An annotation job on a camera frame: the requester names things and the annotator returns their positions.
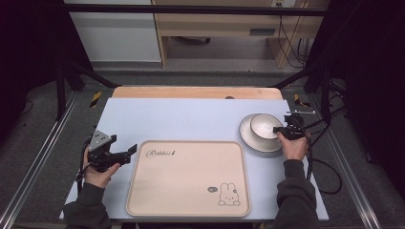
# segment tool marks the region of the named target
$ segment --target white bowl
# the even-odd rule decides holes
[[[282,126],[281,122],[272,115],[251,114],[242,120],[239,131],[242,139],[249,147],[259,152],[270,153],[278,151],[282,147],[277,135],[273,133],[273,127]]]

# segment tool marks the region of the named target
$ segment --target human hand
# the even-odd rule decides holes
[[[280,132],[277,132],[277,137],[283,145],[283,153],[286,159],[304,159],[309,147],[305,137],[296,140],[288,140]]]
[[[87,155],[89,154],[89,148],[86,148],[86,151],[84,152],[84,158],[83,158],[83,165],[84,167],[87,166],[89,163],[89,160],[87,158]],[[108,184],[108,181],[111,180],[111,176],[119,169],[121,165],[119,163],[114,164],[109,170],[107,170],[104,173],[100,173],[92,166],[89,166],[85,172],[84,172],[84,181],[90,184],[93,184],[97,187],[100,188],[105,188]]]

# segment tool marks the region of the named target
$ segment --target wooden edge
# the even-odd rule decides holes
[[[280,90],[275,88],[161,86],[122,86],[114,90],[112,97],[283,99]]]

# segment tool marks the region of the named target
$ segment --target cartoon rabbit print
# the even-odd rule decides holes
[[[236,191],[234,183],[223,183],[221,185],[220,201],[218,202],[220,206],[239,206],[241,202],[239,201],[239,195]]]

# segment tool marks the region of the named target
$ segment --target gray floor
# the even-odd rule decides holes
[[[205,46],[187,46],[176,40],[172,42],[165,69],[148,66],[137,72],[133,69],[117,72],[117,69],[101,68],[98,73],[123,85],[265,87],[299,71],[289,66],[282,70],[275,68],[264,38],[217,38]],[[67,90],[70,96],[77,95],[77,101],[32,190],[27,198],[23,199],[24,204],[18,211],[15,227],[17,224],[23,228],[29,227],[27,224],[23,225],[25,222],[52,223],[50,228],[54,228],[55,224],[62,224],[59,214],[64,197],[75,179],[78,153],[83,141],[95,130],[105,102],[113,92],[87,76],[83,76],[83,80],[86,82],[83,92],[70,94],[69,89]],[[304,82],[305,79],[299,80],[282,90],[283,97],[292,110],[316,109],[319,94],[305,94],[302,89]],[[96,107],[90,108],[95,92],[102,92],[102,96]],[[311,103],[312,107],[295,104],[295,94],[298,94],[302,101]],[[20,116],[9,139],[0,148],[0,172],[3,174],[0,180],[2,212],[11,202],[55,123],[57,103],[53,82],[32,90],[28,99],[33,104],[32,108]],[[330,103],[333,105],[332,110],[343,106],[337,97]],[[318,118],[316,115],[306,115],[306,124]],[[320,129],[321,126],[311,129],[312,137],[316,137],[316,132]],[[403,199],[393,188],[383,169],[367,162],[365,151],[350,121],[345,117],[344,110],[333,118],[329,132],[333,133],[339,143],[381,228],[404,228]],[[338,168],[333,155],[333,144],[326,135],[314,145],[313,153],[314,157]],[[315,163],[313,172],[321,189],[336,188],[337,178],[330,169]],[[347,184],[348,181],[345,180],[342,190],[336,195],[324,195],[330,220],[321,222],[323,227],[366,228],[356,201],[353,201],[351,188]]]

